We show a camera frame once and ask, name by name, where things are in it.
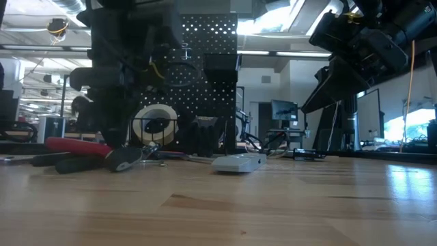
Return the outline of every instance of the orange cable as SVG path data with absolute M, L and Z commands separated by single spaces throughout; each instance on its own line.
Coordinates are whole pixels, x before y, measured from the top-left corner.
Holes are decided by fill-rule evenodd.
M 412 41 L 411 44 L 411 75 L 410 75 L 410 89 L 408 89 L 408 100 L 407 100 L 407 113 L 405 115 L 405 122 L 404 122 L 404 126 L 407 124 L 407 117 L 408 117 L 408 112 L 410 111 L 410 99 L 411 99 L 411 87 L 412 87 L 412 77 L 414 74 L 414 59 L 415 59 L 415 55 L 416 55 L 416 42 L 415 40 Z M 405 141 L 407 141 L 407 132 L 406 132 L 406 127 L 404 127 L 404 136 L 402 137 L 402 139 L 405 138 Z M 401 149 L 400 152 L 402 153 L 402 149 L 404 148 L 404 141 L 402 140 L 401 142 Z

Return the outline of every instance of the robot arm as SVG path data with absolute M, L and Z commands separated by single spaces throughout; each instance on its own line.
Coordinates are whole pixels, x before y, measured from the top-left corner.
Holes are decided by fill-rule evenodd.
M 126 142 L 129 121 L 138 109 L 140 93 L 149 85 L 163 85 L 163 59 L 182 43 L 177 0 L 98 0 L 103 8 L 87 9 L 77 18 L 91 27 L 92 68 L 71 72 L 70 86 L 89 86 L 90 115 L 109 146 Z
M 356 0 L 363 15 L 326 13 L 310 43 L 333 54 L 329 67 L 316 78 L 319 85 L 302 107 L 310 113 L 351 97 L 376 84 L 379 77 L 408 69 L 411 43 L 436 37 L 437 1 Z

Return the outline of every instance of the wood grain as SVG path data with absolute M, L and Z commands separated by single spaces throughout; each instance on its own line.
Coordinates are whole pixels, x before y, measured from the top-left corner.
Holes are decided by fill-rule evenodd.
M 435 245 L 437 170 L 269 161 L 247 175 L 170 161 L 61 176 L 0 164 L 0 245 Z

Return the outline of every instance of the tape roll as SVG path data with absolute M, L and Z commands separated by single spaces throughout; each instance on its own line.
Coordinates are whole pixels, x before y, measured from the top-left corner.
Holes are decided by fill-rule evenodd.
M 148 133 L 144 131 L 145 126 L 151 121 L 151 119 L 166 119 L 169 120 L 169 125 L 165 127 L 163 132 L 160 133 Z M 148 145 L 150 142 L 155 142 L 161 145 L 170 144 L 178 131 L 178 123 L 176 120 L 178 115 L 174 109 L 167 105 L 150 105 L 140 110 L 135 116 L 135 120 L 132 123 L 132 129 L 135 135 L 140 139 L 143 144 Z

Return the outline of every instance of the black pegboard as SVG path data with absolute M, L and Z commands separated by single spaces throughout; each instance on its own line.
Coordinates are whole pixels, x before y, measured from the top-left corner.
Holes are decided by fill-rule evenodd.
M 188 62 L 203 70 L 203 54 L 236 54 L 237 53 L 237 14 L 196 14 L 181 15 L 183 42 L 191 50 L 190 59 L 183 60 L 184 51 L 172 51 L 165 59 L 168 62 Z M 166 104 L 178 113 L 181 111 L 189 117 L 219 117 L 227 122 L 225 146 L 228 150 L 235 148 L 235 112 L 236 84 L 226 81 L 208 81 L 202 71 L 197 81 L 196 72 L 190 68 L 173 67 L 168 73 L 168 83 L 181 84 L 187 81 L 193 84 L 186 87 L 170 88 L 166 95 L 143 92 L 141 106 Z M 178 145 L 184 145 L 183 139 L 177 139 Z

